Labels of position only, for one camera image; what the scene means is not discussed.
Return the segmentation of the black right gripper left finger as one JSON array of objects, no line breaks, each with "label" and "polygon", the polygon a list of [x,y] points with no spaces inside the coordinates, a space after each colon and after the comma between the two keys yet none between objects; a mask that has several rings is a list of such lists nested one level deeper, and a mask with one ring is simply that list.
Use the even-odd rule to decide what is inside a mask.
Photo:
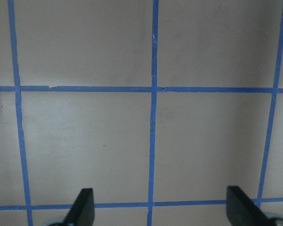
[{"label": "black right gripper left finger", "polygon": [[63,226],[92,226],[95,218],[92,188],[84,188],[62,222]]}]

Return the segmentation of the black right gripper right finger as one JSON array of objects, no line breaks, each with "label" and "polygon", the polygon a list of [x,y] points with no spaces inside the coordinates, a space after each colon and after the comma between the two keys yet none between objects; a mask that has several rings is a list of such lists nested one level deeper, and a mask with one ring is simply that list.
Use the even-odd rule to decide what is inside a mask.
[{"label": "black right gripper right finger", "polygon": [[232,226],[269,226],[267,216],[238,186],[228,186],[226,216]]}]

